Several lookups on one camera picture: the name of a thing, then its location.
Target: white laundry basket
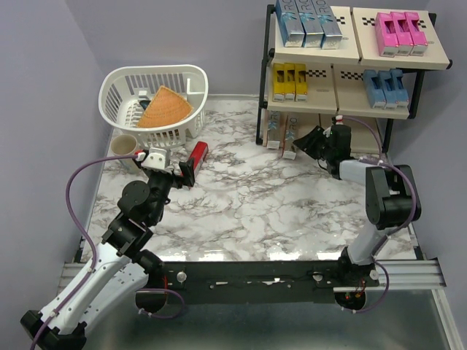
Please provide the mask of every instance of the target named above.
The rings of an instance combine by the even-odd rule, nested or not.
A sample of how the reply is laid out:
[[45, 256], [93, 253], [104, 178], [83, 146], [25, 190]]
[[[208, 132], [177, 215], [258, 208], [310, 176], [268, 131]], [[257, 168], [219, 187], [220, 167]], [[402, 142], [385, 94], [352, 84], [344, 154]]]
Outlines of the white laundry basket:
[[[152, 99], [160, 86], [184, 96], [193, 106], [181, 122], [160, 128], [137, 128], [143, 115], [138, 97]], [[191, 65], [123, 67], [107, 75], [99, 92], [101, 116], [115, 128], [135, 135], [144, 147], [172, 148], [197, 137], [204, 125], [208, 82], [203, 69]]]

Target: silver box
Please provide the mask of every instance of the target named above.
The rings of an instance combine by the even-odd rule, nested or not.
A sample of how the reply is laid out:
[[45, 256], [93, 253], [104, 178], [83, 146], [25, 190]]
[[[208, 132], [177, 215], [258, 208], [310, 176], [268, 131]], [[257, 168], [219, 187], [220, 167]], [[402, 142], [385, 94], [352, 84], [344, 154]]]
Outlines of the silver box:
[[277, 0], [276, 14], [285, 47], [301, 47], [305, 32], [294, 0]]
[[312, 3], [318, 18], [320, 19], [321, 28], [323, 28], [324, 31], [321, 48], [338, 49], [342, 40], [342, 32], [336, 21], [336, 17], [333, 14], [333, 10], [326, 0], [312, 0]]
[[321, 47], [323, 28], [314, 10], [312, 0], [295, 0], [301, 24], [305, 30], [304, 47]]

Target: beige shelf panel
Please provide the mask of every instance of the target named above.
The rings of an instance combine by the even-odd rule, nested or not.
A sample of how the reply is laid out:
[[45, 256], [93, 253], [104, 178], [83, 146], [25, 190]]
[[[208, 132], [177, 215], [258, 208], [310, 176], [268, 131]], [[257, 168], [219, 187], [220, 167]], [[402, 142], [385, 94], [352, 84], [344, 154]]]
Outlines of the beige shelf panel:
[[390, 13], [400, 11], [397, 9], [366, 9], [354, 7], [352, 12], [355, 33], [357, 36], [358, 50], [362, 58], [362, 66], [408, 68], [408, 69], [446, 69], [449, 65], [449, 58], [436, 35], [435, 28], [431, 24], [428, 11], [416, 11], [420, 16], [420, 21], [426, 28], [420, 28], [425, 32], [428, 40], [428, 49], [424, 56], [396, 56], [394, 58], [381, 57], [378, 53], [375, 27], [369, 23], [374, 23], [378, 12]]
[[335, 114], [337, 111], [336, 96], [334, 94], [333, 72], [330, 64], [306, 64], [308, 75], [307, 102], [274, 102], [272, 101], [272, 74], [269, 70], [268, 79], [268, 110], [281, 112], [326, 113]]
[[409, 110], [371, 108], [363, 83], [363, 72], [368, 67], [334, 66], [334, 84], [339, 114], [355, 117], [407, 119]]
[[340, 20], [339, 27], [342, 32], [342, 41], [338, 50], [322, 50], [319, 47], [284, 47], [279, 24], [275, 20], [274, 60], [282, 62], [316, 62], [316, 63], [340, 63], [357, 64], [360, 60], [355, 32], [352, 25], [350, 7], [331, 6], [334, 15]]
[[[331, 118], [333, 115], [321, 115], [321, 126], [326, 129], [332, 125]], [[371, 126], [371, 128], [378, 134], [378, 125], [377, 120], [374, 118], [365, 118], [359, 117], [359, 120], [367, 123]], [[379, 153], [378, 144], [374, 140], [373, 134], [370, 130], [368, 130], [363, 125], [359, 124], [358, 122], [354, 122], [351, 120], [346, 120], [344, 117], [344, 124], [348, 125], [352, 128], [352, 143], [350, 144], [352, 148], [352, 152], [357, 153], [369, 153], [372, 155], [377, 155]]]

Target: box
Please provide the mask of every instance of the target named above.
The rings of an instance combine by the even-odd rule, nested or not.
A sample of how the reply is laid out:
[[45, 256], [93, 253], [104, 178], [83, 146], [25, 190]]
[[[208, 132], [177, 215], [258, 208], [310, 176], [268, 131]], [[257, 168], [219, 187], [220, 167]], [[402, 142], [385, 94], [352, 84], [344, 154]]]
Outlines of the box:
[[389, 71], [379, 71], [378, 77], [381, 82], [382, 90], [385, 93], [385, 109], [396, 109], [398, 101], [395, 95], [395, 85], [391, 73]]
[[285, 100], [294, 101], [295, 100], [295, 64], [293, 63], [284, 63], [284, 72], [285, 72]]
[[322, 49], [338, 49], [342, 40], [342, 32], [337, 23], [333, 10], [326, 0], [312, 0], [314, 10], [323, 28]]
[[414, 42], [412, 41], [406, 14], [404, 12], [391, 12], [391, 17], [394, 21], [395, 34], [399, 42], [399, 51], [396, 55], [408, 56], [414, 48]]
[[394, 57], [399, 51], [399, 41], [395, 33], [393, 17], [387, 13], [378, 12], [375, 30], [379, 55]]
[[407, 25], [409, 26], [410, 35], [412, 35], [412, 41], [414, 42], [414, 48], [410, 55], [423, 56], [425, 51], [428, 49], [428, 41], [425, 33], [420, 31], [418, 28], [418, 21], [420, 16], [417, 12], [405, 12]]
[[281, 114], [278, 111], [268, 111], [268, 143], [269, 149], [279, 149], [283, 132], [281, 133]]
[[306, 83], [306, 66], [295, 65], [295, 101], [306, 102], [308, 99], [308, 84]]
[[293, 142], [297, 138], [298, 133], [298, 118], [294, 114], [287, 116], [284, 132], [284, 149], [282, 150], [282, 158], [295, 159], [297, 155], [296, 147]]
[[312, 0], [295, 0], [300, 21], [305, 30], [304, 47], [321, 47], [323, 28], [314, 10]]
[[283, 102], [285, 98], [285, 72], [284, 65], [275, 63], [272, 66], [272, 101]]
[[370, 107], [384, 109], [386, 107], [385, 92], [382, 89], [377, 71], [366, 69], [363, 72], [363, 83], [365, 84]]
[[305, 39], [294, 0], [277, 0], [276, 14], [285, 47], [301, 47]]
[[398, 108], [407, 108], [410, 103], [409, 93], [404, 88], [404, 84], [402, 83], [402, 77], [404, 73], [400, 69], [390, 69], [389, 72], [391, 73], [391, 77], [394, 81], [395, 87], [395, 96], [398, 101]]

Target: beige cup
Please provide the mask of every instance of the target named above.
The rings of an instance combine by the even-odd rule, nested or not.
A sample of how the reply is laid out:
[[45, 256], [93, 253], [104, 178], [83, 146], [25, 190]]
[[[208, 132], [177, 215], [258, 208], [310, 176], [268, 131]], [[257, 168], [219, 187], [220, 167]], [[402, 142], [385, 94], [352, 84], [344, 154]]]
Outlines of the beige cup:
[[[114, 155], [134, 155], [138, 150], [138, 140], [133, 135], [119, 135], [110, 142], [110, 152]], [[138, 174], [139, 168], [132, 159], [118, 160], [130, 174]]]

